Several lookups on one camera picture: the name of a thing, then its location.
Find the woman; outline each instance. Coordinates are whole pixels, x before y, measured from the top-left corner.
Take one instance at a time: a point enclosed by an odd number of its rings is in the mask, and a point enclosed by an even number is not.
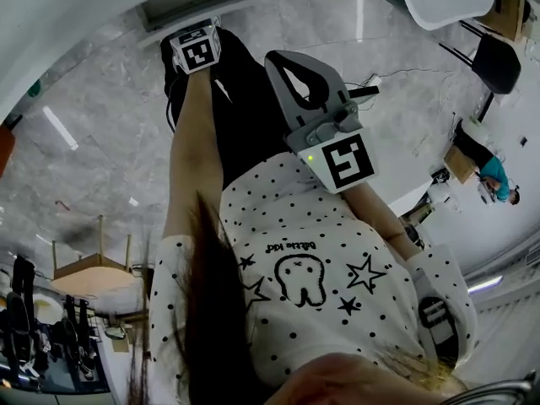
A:
[[[325,192],[282,141],[263,67],[220,39],[212,73],[176,82],[162,44],[179,118],[150,293],[154,379],[193,404],[441,402],[419,386],[442,366],[427,375],[437,356],[417,293],[442,296],[451,365],[468,358],[476,318],[457,265],[445,248],[421,253],[368,185]]]
[[[462,120],[456,125],[456,135],[452,142],[478,167],[478,177],[488,184],[499,201],[512,205],[519,203],[518,186],[515,189],[510,189],[502,162],[482,144],[477,143],[465,133],[462,128]]]

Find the ceiling light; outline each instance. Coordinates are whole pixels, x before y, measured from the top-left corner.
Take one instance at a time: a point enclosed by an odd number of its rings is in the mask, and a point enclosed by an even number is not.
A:
[[[502,276],[498,276],[497,278],[493,278],[490,280],[487,280],[486,282],[479,283],[478,285],[474,285],[473,287],[469,288],[469,294],[477,293],[478,291],[484,291],[488,288],[496,287],[500,284],[500,281],[503,280]]]
[[[68,132],[66,127],[62,125],[62,122],[58,120],[58,117],[55,116],[54,112],[52,112],[51,108],[48,106],[43,107],[43,113],[45,114],[45,117],[51,122],[51,124],[54,126],[54,128],[60,133],[62,138],[64,138],[64,141],[69,145],[69,148],[71,150],[76,150],[78,148],[77,141],[75,141],[75,138],[72,137],[71,133]]]
[[[52,246],[52,243],[49,240],[45,240],[43,237],[41,237],[39,234],[35,235],[38,239],[45,242],[47,245]]]

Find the marble floor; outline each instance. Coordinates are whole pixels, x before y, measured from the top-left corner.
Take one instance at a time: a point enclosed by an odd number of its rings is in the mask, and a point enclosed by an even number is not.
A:
[[[440,167],[454,115],[471,115],[485,94],[468,67],[382,0],[267,0],[222,24],[260,61],[286,49],[331,64],[347,82],[378,74],[381,94],[361,121],[429,170]],[[38,98],[19,102],[24,119],[0,184],[2,262],[21,252],[50,277],[49,242],[60,243],[59,267],[94,253],[100,214],[108,257],[125,258],[129,233],[133,263],[147,241],[152,257],[165,219],[172,135],[159,47],[138,49],[141,31],[134,11],[111,20],[43,75]],[[457,26],[435,33],[465,52],[477,43]],[[44,117],[47,107],[75,150]]]

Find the person in teal shirt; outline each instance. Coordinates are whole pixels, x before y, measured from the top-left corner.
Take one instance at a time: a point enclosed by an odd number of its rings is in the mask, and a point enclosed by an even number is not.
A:
[[[500,160],[482,144],[469,137],[463,131],[461,122],[457,124],[453,143],[463,154],[471,158],[480,171],[478,177],[494,191],[498,200],[512,205],[516,205],[520,201],[520,193],[517,188],[510,189],[508,185],[508,177]]]

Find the black office chair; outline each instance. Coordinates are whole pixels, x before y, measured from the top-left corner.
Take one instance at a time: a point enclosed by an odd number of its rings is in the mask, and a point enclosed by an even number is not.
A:
[[[456,48],[450,48],[443,43],[439,45],[470,66],[493,93],[509,94],[514,89],[521,73],[521,64],[514,48],[468,23],[461,21],[460,24],[481,38],[474,60]]]
[[[28,363],[33,354],[30,324],[23,299],[11,292],[6,299],[7,309],[2,321],[4,350],[12,382],[19,381],[19,368]]]

